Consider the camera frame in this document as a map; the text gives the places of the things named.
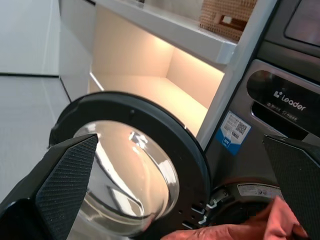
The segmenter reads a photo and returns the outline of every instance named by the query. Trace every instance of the wicker basket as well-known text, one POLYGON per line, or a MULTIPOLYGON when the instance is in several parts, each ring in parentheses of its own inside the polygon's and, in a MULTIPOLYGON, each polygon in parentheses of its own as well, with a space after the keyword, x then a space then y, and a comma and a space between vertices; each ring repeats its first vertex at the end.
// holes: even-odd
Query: wicker basket
POLYGON ((257 0, 204 0, 200 27, 239 41, 256 2, 257 0))

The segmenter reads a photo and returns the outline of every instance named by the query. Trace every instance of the blue label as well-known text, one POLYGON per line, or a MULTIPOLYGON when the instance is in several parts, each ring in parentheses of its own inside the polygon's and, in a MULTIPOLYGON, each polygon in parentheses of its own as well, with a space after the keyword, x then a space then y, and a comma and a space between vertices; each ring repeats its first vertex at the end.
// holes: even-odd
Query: blue label
POLYGON ((218 129, 215 138, 226 148, 230 153, 236 155, 249 133, 251 126, 229 111, 218 129))

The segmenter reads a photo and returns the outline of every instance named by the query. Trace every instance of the orange cloth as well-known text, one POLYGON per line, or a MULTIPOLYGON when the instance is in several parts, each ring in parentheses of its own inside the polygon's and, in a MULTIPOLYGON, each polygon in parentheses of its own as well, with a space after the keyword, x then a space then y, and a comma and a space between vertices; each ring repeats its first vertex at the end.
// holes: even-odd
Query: orange cloth
POLYGON ((244 224, 180 230, 161 240, 294 240, 292 232, 308 237, 288 204, 276 197, 266 209, 244 224))

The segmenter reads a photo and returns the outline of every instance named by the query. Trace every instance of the gray floor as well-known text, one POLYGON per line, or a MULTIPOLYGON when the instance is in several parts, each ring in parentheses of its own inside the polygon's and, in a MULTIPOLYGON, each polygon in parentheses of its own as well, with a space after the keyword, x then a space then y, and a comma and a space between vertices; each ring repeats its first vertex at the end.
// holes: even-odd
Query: gray floor
POLYGON ((0 76, 0 202, 42 159, 68 103, 57 78, 0 76))

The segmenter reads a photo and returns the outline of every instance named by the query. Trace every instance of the white shelf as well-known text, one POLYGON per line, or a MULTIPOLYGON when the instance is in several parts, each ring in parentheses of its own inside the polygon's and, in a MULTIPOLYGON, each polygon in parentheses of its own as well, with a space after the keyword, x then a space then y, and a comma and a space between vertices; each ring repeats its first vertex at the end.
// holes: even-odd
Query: white shelf
POLYGON ((235 42, 199 28, 197 21, 135 0, 96 0, 96 3, 214 66, 228 64, 237 46, 235 42))
MULTIPOLYGON (((197 135, 207 114, 207 109, 165 77, 119 76, 91 74, 102 91, 119 91, 141 96, 162 106, 175 115, 197 135)), ((97 87, 90 87, 97 92, 97 87)))

